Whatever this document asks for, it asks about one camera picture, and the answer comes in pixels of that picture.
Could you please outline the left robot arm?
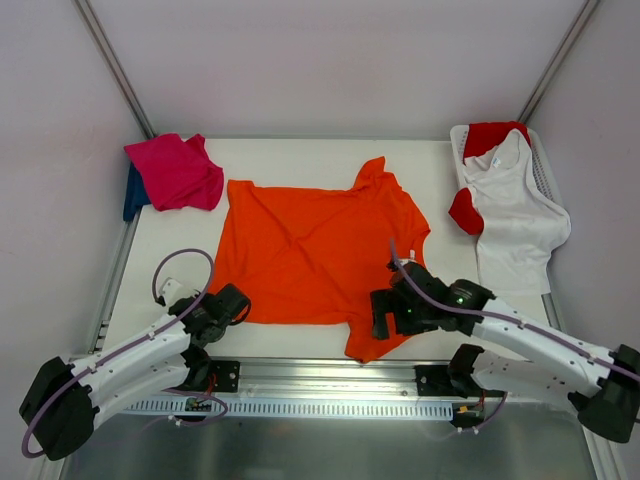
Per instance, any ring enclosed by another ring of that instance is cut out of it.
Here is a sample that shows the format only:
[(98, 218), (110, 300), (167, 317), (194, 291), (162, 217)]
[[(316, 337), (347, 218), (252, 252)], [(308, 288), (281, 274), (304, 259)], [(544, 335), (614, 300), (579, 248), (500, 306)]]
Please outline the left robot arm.
[(120, 344), (66, 362), (54, 357), (39, 369), (20, 407), (27, 425), (23, 454), (63, 459), (86, 443), (102, 424), (161, 391), (209, 394), (230, 379), (205, 348), (244, 321), (250, 299), (235, 285), (211, 294), (168, 279), (154, 300), (165, 313)]

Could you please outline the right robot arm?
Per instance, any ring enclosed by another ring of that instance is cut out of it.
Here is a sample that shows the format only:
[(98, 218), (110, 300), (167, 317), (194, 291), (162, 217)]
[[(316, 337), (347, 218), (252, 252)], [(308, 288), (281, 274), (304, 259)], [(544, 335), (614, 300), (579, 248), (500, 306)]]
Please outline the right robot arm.
[(387, 340), (442, 330), (501, 346), (516, 359), (461, 344), (435, 378), (419, 374), (425, 395), (515, 394), (575, 415), (592, 433), (627, 443), (639, 423), (639, 353), (614, 350), (540, 325), (470, 280), (450, 285), (413, 262), (390, 264), (387, 289), (370, 295), (372, 333)]

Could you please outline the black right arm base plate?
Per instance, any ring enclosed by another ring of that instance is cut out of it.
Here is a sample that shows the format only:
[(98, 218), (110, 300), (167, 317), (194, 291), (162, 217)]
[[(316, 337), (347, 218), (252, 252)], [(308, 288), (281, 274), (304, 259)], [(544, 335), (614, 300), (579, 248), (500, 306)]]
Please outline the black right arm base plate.
[(420, 397), (502, 397), (505, 392), (481, 387), (473, 378), (474, 369), (454, 369), (452, 366), (417, 365), (414, 367), (417, 393)]

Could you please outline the orange t shirt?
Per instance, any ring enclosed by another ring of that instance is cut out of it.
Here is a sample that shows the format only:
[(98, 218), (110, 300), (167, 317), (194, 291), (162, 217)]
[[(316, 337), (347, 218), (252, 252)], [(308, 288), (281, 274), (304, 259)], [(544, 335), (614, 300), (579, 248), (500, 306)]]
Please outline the orange t shirt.
[(370, 295), (388, 288), (393, 252), (424, 260), (430, 226), (384, 158), (367, 161), (348, 190), (231, 180), (227, 198), (210, 292), (235, 285), (253, 323), (345, 324), (345, 354), (362, 363), (406, 342), (374, 338)]

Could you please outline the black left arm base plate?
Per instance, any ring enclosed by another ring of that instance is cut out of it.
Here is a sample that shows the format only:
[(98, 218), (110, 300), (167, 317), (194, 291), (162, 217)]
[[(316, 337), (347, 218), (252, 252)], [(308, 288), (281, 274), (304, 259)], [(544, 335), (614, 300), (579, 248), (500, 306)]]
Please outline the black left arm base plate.
[(239, 380), (239, 361), (207, 358), (191, 365), (186, 379), (174, 389), (198, 393), (236, 393)]

